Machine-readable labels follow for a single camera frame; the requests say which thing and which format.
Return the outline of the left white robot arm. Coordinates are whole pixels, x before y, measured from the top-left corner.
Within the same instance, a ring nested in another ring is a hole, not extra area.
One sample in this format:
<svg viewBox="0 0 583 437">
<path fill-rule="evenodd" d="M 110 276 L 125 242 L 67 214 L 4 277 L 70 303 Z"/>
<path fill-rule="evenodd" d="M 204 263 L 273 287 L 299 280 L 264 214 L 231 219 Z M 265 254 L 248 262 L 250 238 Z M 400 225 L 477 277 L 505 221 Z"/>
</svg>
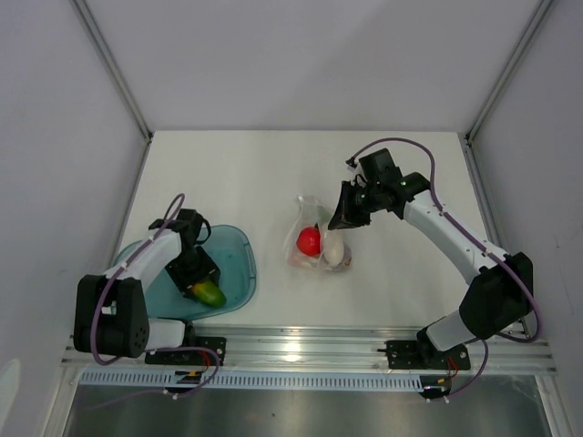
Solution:
<svg viewBox="0 0 583 437">
<path fill-rule="evenodd" d="M 75 350 L 91 354 L 101 365 L 152 349 L 165 349 L 176 363 L 191 362 L 198 343 L 186 334 L 186 322 L 151 319 L 145 292 L 165 272 L 182 297 L 224 305 L 220 268 L 202 247 L 210 236 L 209 222 L 195 210 L 182 211 L 174 220 L 159 218 L 117 265 L 84 276 L 77 284 Z"/>
</svg>

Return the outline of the bright red tomato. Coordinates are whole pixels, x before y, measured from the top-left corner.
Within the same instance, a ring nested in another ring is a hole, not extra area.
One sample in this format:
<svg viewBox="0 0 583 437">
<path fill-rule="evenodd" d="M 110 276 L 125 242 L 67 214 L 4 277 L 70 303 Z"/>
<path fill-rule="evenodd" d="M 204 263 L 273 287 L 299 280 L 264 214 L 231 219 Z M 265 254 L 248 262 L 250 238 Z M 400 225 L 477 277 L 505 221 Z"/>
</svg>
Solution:
<svg viewBox="0 0 583 437">
<path fill-rule="evenodd" d="M 319 256 L 321 249 L 321 234 L 316 227 L 307 227 L 300 231 L 296 239 L 297 249 L 308 257 Z"/>
</svg>

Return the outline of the clear zip top bag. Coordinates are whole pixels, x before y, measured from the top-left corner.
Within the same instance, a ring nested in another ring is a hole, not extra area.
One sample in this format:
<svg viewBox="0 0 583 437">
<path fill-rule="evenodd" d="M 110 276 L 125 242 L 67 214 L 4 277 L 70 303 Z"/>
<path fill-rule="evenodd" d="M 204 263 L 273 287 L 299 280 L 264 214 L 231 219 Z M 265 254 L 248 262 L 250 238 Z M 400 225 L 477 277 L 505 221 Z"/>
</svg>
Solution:
<svg viewBox="0 0 583 437">
<path fill-rule="evenodd" d="M 340 230 L 330 230 L 332 210 L 314 196 L 295 199 L 298 215 L 283 243 L 286 262 L 298 269 L 343 272 L 352 252 Z"/>
</svg>

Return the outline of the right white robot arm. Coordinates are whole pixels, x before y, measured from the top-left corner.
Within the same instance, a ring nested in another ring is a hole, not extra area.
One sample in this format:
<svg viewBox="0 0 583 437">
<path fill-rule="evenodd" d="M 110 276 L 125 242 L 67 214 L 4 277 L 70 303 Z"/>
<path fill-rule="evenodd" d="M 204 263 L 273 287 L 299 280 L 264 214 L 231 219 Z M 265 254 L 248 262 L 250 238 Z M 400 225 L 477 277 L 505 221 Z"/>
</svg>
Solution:
<svg viewBox="0 0 583 437">
<path fill-rule="evenodd" d="M 424 234 L 456 267 L 468 286 L 454 312 L 416 334 L 417 359 L 436 367 L 471 340 L 488 340 L 535 309 L 533 265 L 466 229 L 440 204 L 432 184 L 415 172 L 391 182 L 344 181 L 329 228 L 355 229 L 385 210 Z"/>
</svg>

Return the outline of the green orange mango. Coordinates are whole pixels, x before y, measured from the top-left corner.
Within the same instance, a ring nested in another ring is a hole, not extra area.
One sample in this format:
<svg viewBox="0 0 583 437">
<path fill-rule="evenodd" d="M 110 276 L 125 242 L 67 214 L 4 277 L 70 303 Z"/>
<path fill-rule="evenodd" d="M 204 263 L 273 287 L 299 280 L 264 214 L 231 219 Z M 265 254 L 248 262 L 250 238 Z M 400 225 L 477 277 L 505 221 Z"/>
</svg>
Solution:
<svg viewBox="0 0 583 437">
<path fill-rule="evenodd" d="M 226 302 L 226 296 L 221 289 L 210 279 L 194 284 L 190 294 L 195 300 L 212 308 L 221 308 Z"/>
</svg>

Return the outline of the white radish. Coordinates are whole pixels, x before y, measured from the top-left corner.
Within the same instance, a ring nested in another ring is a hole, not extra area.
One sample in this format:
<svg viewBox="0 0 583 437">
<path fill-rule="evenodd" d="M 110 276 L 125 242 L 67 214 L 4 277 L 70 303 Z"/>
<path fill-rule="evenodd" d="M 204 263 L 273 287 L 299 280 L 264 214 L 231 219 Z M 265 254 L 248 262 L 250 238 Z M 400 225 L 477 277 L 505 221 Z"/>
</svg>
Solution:
<svg viewBox="0 0 583 437">
<path fill-rule="evenodd" d="M 341 265 L 344 257 L 344 240 L 340 230 L 329 230 L 322 243 L 323 256 L 331 268 Z"/>
</svg>

